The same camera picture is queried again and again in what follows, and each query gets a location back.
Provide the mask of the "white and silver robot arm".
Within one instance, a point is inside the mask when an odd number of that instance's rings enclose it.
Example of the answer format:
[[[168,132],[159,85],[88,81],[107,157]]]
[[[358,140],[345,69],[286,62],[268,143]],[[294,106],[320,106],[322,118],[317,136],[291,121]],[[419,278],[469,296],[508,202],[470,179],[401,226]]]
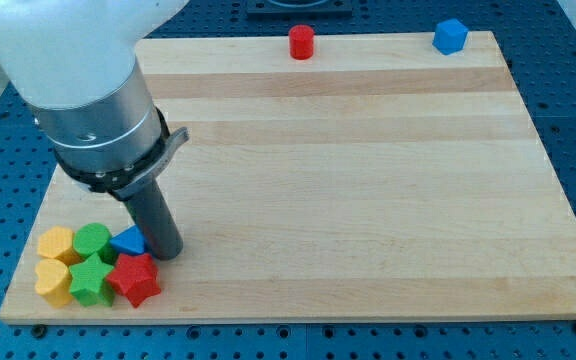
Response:
[[[153,103],[135,46],[186,0],[0,0],[0,65],[65,173],[127,201],[153,196],[184,142]]]

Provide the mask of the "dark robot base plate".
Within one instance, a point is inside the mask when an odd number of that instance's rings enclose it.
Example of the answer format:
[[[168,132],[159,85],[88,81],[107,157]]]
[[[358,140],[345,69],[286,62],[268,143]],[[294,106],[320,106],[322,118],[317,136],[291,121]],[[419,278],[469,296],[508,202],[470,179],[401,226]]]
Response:
[[[270,17],[303,18],[308,16],[351,17],[351,0],[247,0],[246,17],[264,19]]]

